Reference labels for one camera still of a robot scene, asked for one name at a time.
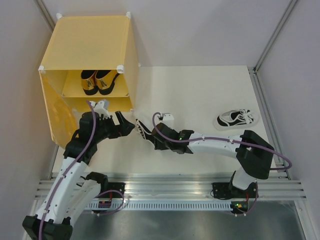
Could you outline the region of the yellow cabinet door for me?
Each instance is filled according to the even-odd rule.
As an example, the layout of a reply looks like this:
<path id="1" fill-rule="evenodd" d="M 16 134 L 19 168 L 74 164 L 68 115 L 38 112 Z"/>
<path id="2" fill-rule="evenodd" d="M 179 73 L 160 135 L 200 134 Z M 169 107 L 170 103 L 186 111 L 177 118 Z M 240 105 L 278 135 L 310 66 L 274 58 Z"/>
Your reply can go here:
<path id="1" fill-rule="evenodd" d="M 51 138 L 63 149 L 77 128 L 73 111 L 63 97 L 67 75 L 66 70 L 39 71 Z"/>

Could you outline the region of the gold loafer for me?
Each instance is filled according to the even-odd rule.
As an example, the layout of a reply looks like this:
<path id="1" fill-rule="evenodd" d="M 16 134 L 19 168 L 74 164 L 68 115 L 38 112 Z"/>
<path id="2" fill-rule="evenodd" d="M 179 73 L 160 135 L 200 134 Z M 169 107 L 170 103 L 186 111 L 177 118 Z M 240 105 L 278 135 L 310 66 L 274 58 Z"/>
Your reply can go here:
<path id="1" fill-rule="evenodd" d="M 98 92 L 95 75 L 95 70 L 83 70 L 80 74 L 81 87 L 84 93 L 88 96 L 95 95 Z"/>
<path id="2" fill-rule="evenodd" d="M 116 70 L 98 70 L 95 74 L 96 85 L 101 95 L 109 95 L 120 74 Z"/>

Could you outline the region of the black white sneaker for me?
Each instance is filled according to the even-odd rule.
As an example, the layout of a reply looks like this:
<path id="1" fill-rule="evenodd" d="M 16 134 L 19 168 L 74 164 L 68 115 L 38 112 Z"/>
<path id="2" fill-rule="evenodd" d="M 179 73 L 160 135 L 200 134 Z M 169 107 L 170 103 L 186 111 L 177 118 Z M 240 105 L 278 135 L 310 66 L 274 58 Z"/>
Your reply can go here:
<path id="1" fill-rule="evenodd" d="M 232 109 L 219 114 L 213 121 L 214 127 L 219 131 L 246 129 L 259 121 L 259 114 L 247 108 Z"/>
<path id="2" fill-rule="evenodd" d="M 154 144 L 154 136 L 152 135 L 152 131 L 149 130 L 149 128 L 139 119 L 136 119 L 136 127 L 137 130 L 139 132 L 139 134 L 141 135 L 141 137 L 146 140 L 149 141 L 151 144 Z"/>

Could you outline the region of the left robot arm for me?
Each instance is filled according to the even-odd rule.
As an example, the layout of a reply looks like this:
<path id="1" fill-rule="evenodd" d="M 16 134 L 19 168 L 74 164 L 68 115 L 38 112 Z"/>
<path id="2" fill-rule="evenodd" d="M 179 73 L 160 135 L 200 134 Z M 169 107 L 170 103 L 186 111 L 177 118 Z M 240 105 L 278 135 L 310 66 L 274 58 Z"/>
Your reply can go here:
<path id="1" fill-rule="evenodd" d="M 22 222 L 32 240 L 69 240 L 75 223 L 89 203 L 96 197 L 108 195 L 108 177 L 98 172 L 89 173 L 80 189 L 76 193 L 73 191 L 97 152 L 98 143 L 126 137 L 135 128 L 120 111 L 115 115 L 118 124 L 106 111 L 82 114 L 79 128 L 65 147 L 60 171 L 46 199 L 34 215 L 27 215 Z"/>

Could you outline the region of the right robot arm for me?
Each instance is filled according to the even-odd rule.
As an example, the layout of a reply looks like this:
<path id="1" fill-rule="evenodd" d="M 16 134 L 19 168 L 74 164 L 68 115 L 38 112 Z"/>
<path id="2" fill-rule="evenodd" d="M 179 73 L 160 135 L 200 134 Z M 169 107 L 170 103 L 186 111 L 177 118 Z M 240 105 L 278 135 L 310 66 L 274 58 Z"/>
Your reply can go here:
<path id="1" fill-rule="evenodd" d="M 256 180 L 267 180 L 273 161 L 274 147 L 252 130 L 241 135 L 210 136 L 193 130 L 175 131 L 164 123 L 153 128 L 151 138 L 156 150 L 171 150 L 177 154 L 208 153 L 237 160 L 240 168 L 230 179 L 228 192 L 241 197 Z"/>

